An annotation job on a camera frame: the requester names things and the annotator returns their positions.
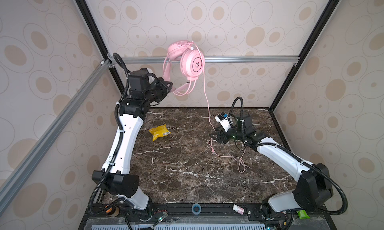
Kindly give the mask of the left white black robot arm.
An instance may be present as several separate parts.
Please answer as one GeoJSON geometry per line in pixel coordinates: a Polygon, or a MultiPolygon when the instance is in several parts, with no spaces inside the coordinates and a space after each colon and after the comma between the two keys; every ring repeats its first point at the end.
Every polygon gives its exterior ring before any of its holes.
{"type": "Polygon", "coordinates": [[[88,203],[92,216],[105,213],[118,203],[152,215],[152,200],[139,187],[140,177],[132,175],[131,158],[138,133],[153,102],[160,103],[171,91],[172,82],[158,78],[145,69],[131,72],[122,57],[113,54],[117,64],[125,71],[126,87],[116,103],[114,117],[118,125],[111,151],[101,170],[94,171],[92,180],[96,187],[88,203]],[[117,200],[102,210],[96,210],[94,200],[99,190],[117,196],[117,200]]]}

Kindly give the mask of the pink cat-ear headphones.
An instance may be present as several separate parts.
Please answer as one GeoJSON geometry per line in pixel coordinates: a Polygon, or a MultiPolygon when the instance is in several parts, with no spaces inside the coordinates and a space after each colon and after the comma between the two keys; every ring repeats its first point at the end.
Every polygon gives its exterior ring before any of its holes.
{"type": "Polygon", "coordinates": [[[171,80],[171,66],[173,62],[180,62],[181,73],[188,82],[179,88],[172,88],[171,93],[176,96],[188,95],[193,91],[196,81],[203,74],[205,57],[194,42],[182,40],[171,44],[163,63],[163,79],[171,80]]]}

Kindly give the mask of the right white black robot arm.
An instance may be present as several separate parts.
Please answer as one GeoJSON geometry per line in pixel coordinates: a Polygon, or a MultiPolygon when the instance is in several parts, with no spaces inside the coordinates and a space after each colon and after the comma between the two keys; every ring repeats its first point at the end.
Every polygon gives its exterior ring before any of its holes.
{"type": "Polygon", "coordinates": [[[244,100],[237,97],[240,114],[228,113],[216,115],[218,126],[210,134],[210,141],[226,144],[229,141],[241,142],[242,150],[249,147],[268,157],[285,170],[297,183],[294,190],[271,195],[262,203],[261,209],[268,218],[271,212],[305,210],[313,213],[320,211],[332,216],[344,214],[348,210],[348,199],[342,188],[330,177],[324,164],[314,164],[295,155],[278,144],[270,135],[257,130],[250,115],[244,112],[244,100]]]}

